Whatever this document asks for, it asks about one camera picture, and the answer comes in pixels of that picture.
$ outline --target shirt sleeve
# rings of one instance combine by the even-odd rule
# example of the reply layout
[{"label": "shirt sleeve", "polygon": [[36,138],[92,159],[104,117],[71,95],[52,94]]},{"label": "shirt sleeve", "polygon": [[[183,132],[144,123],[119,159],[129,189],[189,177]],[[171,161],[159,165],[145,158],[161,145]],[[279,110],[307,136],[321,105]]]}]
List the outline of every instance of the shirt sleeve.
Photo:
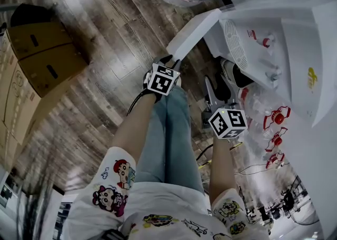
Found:
[{"label": "shirt sleeve", "polygon": [[110,148],[91,183],[78,195],[63,226],[65,240],[87,240],[124,222],[124,207],[135,179],[136,162]]},{"label": "shirt sleeve", "polygon": [[269,240],[267,229],[261,224],[252,224],[247,217],[244,203],[233,188],[224,191],[214,201],[212,214],[226,226],[233,239]]}]

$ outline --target cardboard box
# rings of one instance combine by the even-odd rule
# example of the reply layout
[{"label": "cardboard box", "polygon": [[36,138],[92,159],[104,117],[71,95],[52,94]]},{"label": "cardboard box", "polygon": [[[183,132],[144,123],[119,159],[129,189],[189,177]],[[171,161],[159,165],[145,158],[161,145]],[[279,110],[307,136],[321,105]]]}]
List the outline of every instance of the cardboard box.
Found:
[{"label": "cardboard box", "polygon": [[71,42],[60,23],[28,24],[6,30],[0,55],[0,120],[4,121],[9,85],[16,63]]},{"label": "cardboard box", "polygon": [[72,44],[25,58],[16,64],[8,92],[5,125],[22,144],[56,105],[71,79],[87,63]]},{"label": "cardboard box", "polygon": [[0,163],[10,172],[19,158],[23,147],[0,121]]}]

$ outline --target blue jeans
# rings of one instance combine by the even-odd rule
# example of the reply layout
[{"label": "blue jeans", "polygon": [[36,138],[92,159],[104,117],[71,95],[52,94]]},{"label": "blue jeans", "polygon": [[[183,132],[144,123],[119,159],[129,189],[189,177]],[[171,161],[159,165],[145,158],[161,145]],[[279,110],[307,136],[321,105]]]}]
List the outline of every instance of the blue jeans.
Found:
[{"label": "blue jeans", "polygon": [[160,182],[204,194],[191,144],[190,110],[185,91],[176,86],[154,105],[135,182]]}]

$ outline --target red bottle cap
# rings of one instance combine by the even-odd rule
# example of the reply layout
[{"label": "red bottle cap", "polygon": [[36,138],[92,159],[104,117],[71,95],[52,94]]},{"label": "red bottle cap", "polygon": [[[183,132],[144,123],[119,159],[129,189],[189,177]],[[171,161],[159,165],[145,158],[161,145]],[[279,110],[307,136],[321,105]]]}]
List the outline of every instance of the red bottle cap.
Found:
[{"label": "red bottle cap", "polygon": [[275,146],[281,145],[282,144],[282,139],[280,137],[276,138],[274,144],[275,144]]},{"label": "red bottle cap", "polygon": [[278,113],[275,115],[274,121],[276,122],[276,124],[280,125],[284,121],[284,116],[281,113]]}]

